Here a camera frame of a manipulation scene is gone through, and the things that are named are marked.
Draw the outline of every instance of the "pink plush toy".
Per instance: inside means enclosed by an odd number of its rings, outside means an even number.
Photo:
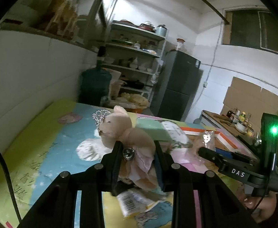
[[[142,129],[132,127],[132,121],[124,108],[115,106],[114,112],[100,121],[98,131],[103,145],[107,148],[112,149],[118,140],[124,148],[134,150],[132,160],[122,158],[120,178],[130,179],[144,190],[152,190],[158,186],[152,163],[156,149],[154,141]]]

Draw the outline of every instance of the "silver beaded crown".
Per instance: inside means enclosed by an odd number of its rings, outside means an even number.
[[[109,115],[111,112],[108,110],[100,110],[96,111],[94,114],[92,114],[92,118],[95,120],[97,129],[99,129],[100,123],[104,120],[104,118]]]

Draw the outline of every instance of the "green led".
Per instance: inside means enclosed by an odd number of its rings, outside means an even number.
[[[278,127],[277,127],[277,126],[273,126],[273,127],[271,128],[271,133],[272,133],[273,135],[278,134]]]

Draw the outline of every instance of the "white wall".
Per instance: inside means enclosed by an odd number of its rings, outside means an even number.
[[[224,9],[265,8],[259,0],[216,0],[212,4],[222,13],[224,13]],[[205,7],[192,53],[193,57],[201,61],[201,69],[204,72],[193,102],[194,106],[186,118],[187,122],[193,122],[200,116],[202,110],[220,113],[227,88],[234,76],[250,81],[278,95],[278,55],[253,48],[221,45],[222,33],[221,19],[208,7]],[[213,61],[218,37],[219,45],[215,61],[210,72],[208,85],[203,90],[203,82],[207,78]]]
[[[46,106],[76,100],[82,63],[96,54],[56,39],[0,31],[0,151]]]
[[[136,25],[150,21],[155,27],[165,24],[169,30],[168,41],[176,44],[177,38],[186,41],[190,54],[195,46],[201,12],[200,0],[118,0],[114,20],[126,19]]]

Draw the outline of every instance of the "refrigerator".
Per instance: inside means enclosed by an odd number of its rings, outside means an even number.
[[[170,51],[154,88],[150,110],[154,116],[184,121],[202,76],[200,61],[181,51]]]

